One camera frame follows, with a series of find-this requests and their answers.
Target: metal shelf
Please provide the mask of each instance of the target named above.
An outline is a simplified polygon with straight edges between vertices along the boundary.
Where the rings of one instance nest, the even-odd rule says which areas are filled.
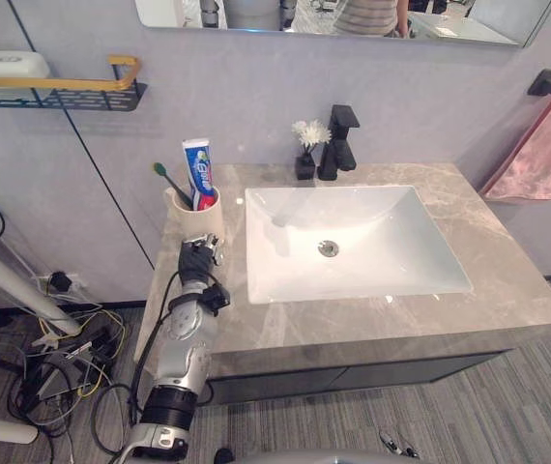
[[[109,55],[108,63],[116,80],[0,77],[0,87],[27,88],[33,95],[32,100],[0,100],[0,108],[133,111],[147,88],[147,84],[136,81],[140,60],[129,55]],[[129,67],[123,77],[119,75],[120,67]],[[50,89],[49,95],[41,98],[38,89]]]

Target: cabinet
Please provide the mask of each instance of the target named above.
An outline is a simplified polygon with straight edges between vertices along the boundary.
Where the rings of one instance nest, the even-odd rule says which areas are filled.
[[[211,380],[214,389],[213,404],[433,382],[501,354],[502,352],[479,353],[451,358],[216,378]],[[209,396],[207,390],[203,391],[200,401]]]

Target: striped shirt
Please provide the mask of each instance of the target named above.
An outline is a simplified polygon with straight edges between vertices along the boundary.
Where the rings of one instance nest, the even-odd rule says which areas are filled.
[[[385,36],[396,26],[398,0],[340,0],[333,25],[342,32]]]

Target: toothpaste tube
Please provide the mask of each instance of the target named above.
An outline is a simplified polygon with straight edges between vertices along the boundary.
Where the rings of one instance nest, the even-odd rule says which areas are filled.
[[[216,203],[216,191],[211,176],[209,139],[194,138],[183,141],[188,160],[189,186],[194,211],[202,211]]]

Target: toothbrush holder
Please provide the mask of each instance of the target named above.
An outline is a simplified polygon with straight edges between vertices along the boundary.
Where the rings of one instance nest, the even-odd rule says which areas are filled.
[[[183,240],[195,239],[201,235],[216,234],[224,241],[224,219],[221,212],[219,190],[216,191],[216,203],[202,211],[193,211],[179,197],[174,188],[167,188],[164,192],[166,204],[173,216],[179,221]]]

